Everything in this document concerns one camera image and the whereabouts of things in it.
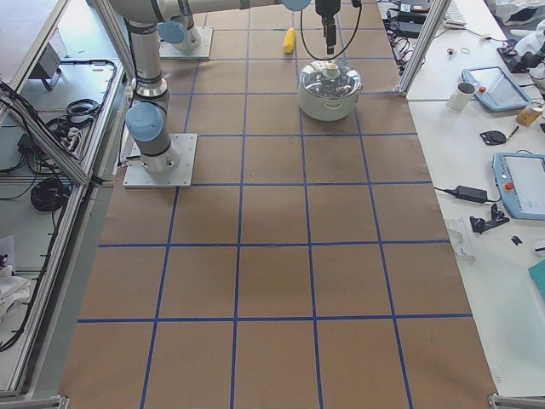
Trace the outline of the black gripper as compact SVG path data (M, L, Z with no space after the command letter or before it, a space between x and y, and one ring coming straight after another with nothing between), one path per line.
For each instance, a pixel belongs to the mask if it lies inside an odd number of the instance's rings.
M336 46L335 16L340 11L340 0L316 0L315 11L322 18L326 53L333 54Z

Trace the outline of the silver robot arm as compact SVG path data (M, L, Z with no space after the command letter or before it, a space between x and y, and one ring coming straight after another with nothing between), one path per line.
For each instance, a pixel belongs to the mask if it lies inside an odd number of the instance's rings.
M144 171L167 173L179 166L181 150L167 130L169 91L160 62L159 40L184 43L193 16L208 12L278 5L278 1L93 1L100 12L123 18L128 36L114 43L129 55L131 88L137 100L125 125L140 150Z
M192 16L181 16L158 24L158 35L184 55L189 55L201 44L201 35Z

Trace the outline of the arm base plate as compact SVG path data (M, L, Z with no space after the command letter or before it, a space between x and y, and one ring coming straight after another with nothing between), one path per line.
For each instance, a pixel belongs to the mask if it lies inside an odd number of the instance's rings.
M197 134L170 134L168 151L157 157L141 155L135 143L123 186L127 188L190 187L198 144Z
M214 29L211 26L194 26L182 43L160 42L159 55L167 60L208 60Z

